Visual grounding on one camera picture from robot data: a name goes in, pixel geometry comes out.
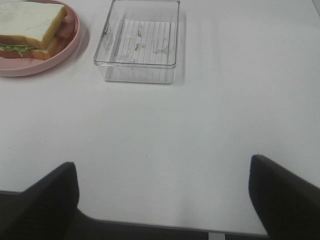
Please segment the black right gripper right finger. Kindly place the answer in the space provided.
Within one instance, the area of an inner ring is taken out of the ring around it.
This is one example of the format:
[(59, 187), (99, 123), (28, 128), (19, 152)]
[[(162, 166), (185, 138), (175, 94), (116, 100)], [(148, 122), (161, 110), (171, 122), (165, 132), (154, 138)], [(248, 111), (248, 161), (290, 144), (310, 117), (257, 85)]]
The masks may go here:
[(320, 189), (273, 160), (251, 157), (248, 192), (271, 240), (320, 238)]

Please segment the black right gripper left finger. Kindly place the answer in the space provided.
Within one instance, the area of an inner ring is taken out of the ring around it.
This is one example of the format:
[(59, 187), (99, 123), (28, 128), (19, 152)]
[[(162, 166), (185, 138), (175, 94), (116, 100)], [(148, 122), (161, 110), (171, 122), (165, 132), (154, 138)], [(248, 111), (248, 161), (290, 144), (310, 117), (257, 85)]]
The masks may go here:
[(65, 162), (0, 205), (2, 240), (62, 240), (79, 202), (76, 166)]

